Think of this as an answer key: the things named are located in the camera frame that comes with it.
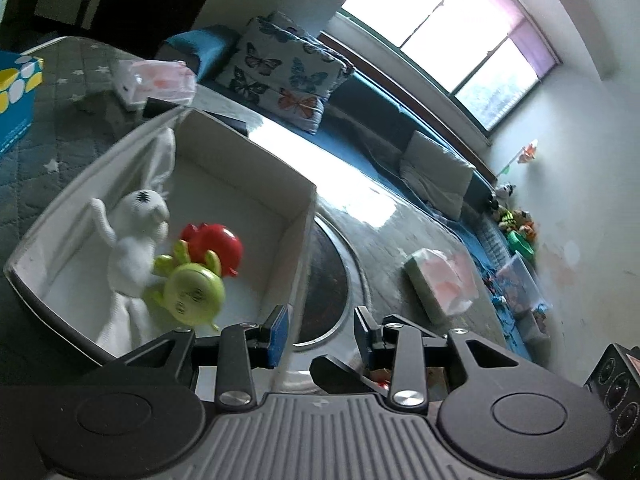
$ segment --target white stuffed rabbit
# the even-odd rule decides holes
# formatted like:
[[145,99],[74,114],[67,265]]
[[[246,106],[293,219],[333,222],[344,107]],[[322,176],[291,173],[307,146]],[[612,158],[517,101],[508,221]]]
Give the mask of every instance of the white stuffed rabbit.
[[116,357],[137,346],[131,323],[138,331],[138,344],[154,337],[154,327],[141,296],[151,278],[156,247],[168,234],[169,210],[160,193],[174,165],[175,137],[166,128],[154,141],[146,160],[142,179],[145,189],[129,193],[110,215],[102,200],[90,201],[96,230],[111,249],[107,270],[110,318],[96,342]]

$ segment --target storage box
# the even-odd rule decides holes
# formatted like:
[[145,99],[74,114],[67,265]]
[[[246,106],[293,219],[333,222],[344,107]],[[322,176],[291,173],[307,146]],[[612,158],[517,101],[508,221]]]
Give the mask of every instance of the storage box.
[[527,315],[539,304],[546,304],[527,265],[519,254],[509,260],[495,275],[507,303],[516,318]]
[[42,83],[43,60],[0,50],[0,155],[33,121],[33,91]]
[[522,318],[516,321],[516,327],[524,343],[527,346],[534,346],[546,343],[550,337],[540,330],[536,318],[531,310],[527,311]]
[[[109,316],[109,251],[95,232],[88,201],[102,199],[109,212],[137,189],[143,159],[166,126],[175,131],[176,163],[166,185],[169,236],[156,253],[169,253],[189,223],[221,223],[233,231],[244,254],[238,277],[224,280],[226,300],[215,323],[220,329],[243,321],[260,323],[275,305],[290,304],[289,343],[281,360],[286,367],[306,300],[316,187],[197,110],[176,108],[152,119],[86,168],[24,235],[5,273],[50,328],[99,364],[111,359],[94,343]],[[158,335],[179,325],[161,307],[148,306]],[[201,326],[196,334],[214,333]],[[272,373],[271,383],[277,376]],[[211,395],[212,381],[206,385]]]
[[183,61],[122,60],[112,81],[129,111],[143,108],[149,97],[187,106],[196,95],[196,76]]

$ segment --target red toy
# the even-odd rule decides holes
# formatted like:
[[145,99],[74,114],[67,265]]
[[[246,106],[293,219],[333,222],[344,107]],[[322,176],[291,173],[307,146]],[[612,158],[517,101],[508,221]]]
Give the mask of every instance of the red toy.
[[238,275],[236,269],[242,258],[242,243],[240,238],[220,224],[187,225],[180,233],[180,240],[189,245],[189,256],[192,262],[205,264],[205,253],[215,252],[222,264],[222,276]]

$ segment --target star pattern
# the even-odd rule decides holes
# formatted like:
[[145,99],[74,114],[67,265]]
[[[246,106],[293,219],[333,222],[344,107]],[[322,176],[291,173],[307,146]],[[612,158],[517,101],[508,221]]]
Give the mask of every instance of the star pattern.
[[59,162],[55,158],[52,158],[48,164],[43,164],[43,166],[47,170],[47,173],[58,173],[59,165]]

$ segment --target black speaker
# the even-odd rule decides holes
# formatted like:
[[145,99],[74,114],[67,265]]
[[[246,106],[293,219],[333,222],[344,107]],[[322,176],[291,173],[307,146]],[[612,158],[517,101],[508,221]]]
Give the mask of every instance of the black speaker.
[[609,345],[584,387],[602,401],[614,426],[598,473],[606,480],[640,479],[640,348]]

